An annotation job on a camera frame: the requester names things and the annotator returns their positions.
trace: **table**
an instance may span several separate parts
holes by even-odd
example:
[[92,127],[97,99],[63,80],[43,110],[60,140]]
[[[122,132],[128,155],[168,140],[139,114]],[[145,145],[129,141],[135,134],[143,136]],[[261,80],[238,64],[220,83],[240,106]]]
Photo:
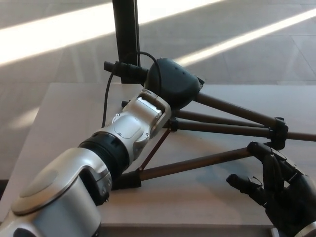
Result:
[[[112,84],[107,120],[121,109],[122,100],[135,96],[140,89],[139,85]],[[42,168],[100,128],[104,91],[105,84],[100,83],[51,84],[0,202],[0,222],[12,200]],[[202,91],[269,116],[284,117],[289,131],[316,133],[316,86],[205,85]],[[196,102],[185,110],[236,118]],[[162,133],[147,145],[127,172],[142,163]],[[246,147],[251,141],[266,139],[177,131],[169,135],[147,168]],[[316,144],[288,140],[283,153],[316,179]],[[212,236],[223,236],[225,228],[234,228],[231,236],[236,231],[251,229],[260,230],[264,236],[264,231],[272,225],[262,207],[226,183],[233,173],[262,179],[262,166],[254,157],[245,158],[144,181],[138,189],[114,191],[110,202],[99,207],[102,226],[111,227],[110,236],[116,231],[131,235],[130,228],[134,227],[142,227],[144,231],[181,227],[178,231],[186,234],[190,232],[187,229],[213,228],[217,232]]]

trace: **floor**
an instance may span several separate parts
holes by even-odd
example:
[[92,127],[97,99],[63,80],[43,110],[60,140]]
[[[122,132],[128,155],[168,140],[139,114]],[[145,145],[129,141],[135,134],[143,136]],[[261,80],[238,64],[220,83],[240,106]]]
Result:
[[[208,84],[316,83],[316,0],[138,4],[141,49]],[[110,0],[0,0],[0,179],[10,177],[50,83],[107,81],[114,30]]]

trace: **wire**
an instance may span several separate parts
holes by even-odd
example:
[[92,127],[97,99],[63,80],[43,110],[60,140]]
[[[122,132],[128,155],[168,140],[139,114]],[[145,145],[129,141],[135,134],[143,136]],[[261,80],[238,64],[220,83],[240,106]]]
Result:
[[146,55],[146,56],[150,57],[153,60],[155,66],[157,67],[157,70],[158,70],[158,79],[159,79],[158,95],[160,95],[160,93],[161,93],[161,81],[162,81],[161,80],[161,71],[160,71],[160,67],[159,67],[159,64],[158,64],[156,58],[154,58],[151,54],[146,53],[146,52],[142,52],[142,51],[129,53],[122,60],[120,60],[119,62],[115,63],[115,65],[113,67],[113,70],[111,72],[111,75],[109,77],[108,84],[107,84],[107,87],[106,87],[106,90],[105,90],[105,95],[104,95],[104,108],[103,108],[103,118],[102,118],[101,128],[105,127],[105,120],[106,120],[106,117],[107,117],[107,106],[108,106],[109,90],[110,90],[110,85],[111,85],[111,81],[113,79],[113,76],[114,76],[117,68],[119,67],[119,65],[121,63],[123,63],[124,61],[126,61],[131,55],[135,55],[135,54],[136,55]]

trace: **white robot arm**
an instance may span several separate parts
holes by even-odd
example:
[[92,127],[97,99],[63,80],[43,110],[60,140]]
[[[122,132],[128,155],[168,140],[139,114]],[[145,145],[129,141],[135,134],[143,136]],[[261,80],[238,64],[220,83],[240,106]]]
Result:
[[112,183],[171,117],[170,106],[142,90],[111,124],[44,168],[13,202],[0,237],[96,237],[96,208]]

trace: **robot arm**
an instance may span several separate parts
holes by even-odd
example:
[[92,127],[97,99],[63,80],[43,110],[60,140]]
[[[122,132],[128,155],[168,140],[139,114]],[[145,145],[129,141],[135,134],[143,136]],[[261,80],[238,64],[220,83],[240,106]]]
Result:
[[19,195],[0,237],[96,237],[98,205],[171,117],[170,106],[148,90],[133,98],[111,124],[62,153]]
[[230,175],[227,182],[265,208],[273,225],[287,237],[316,236],[316,187],[313,180],[282,153],[264,144],[247,147],[263,165],[263,186]]

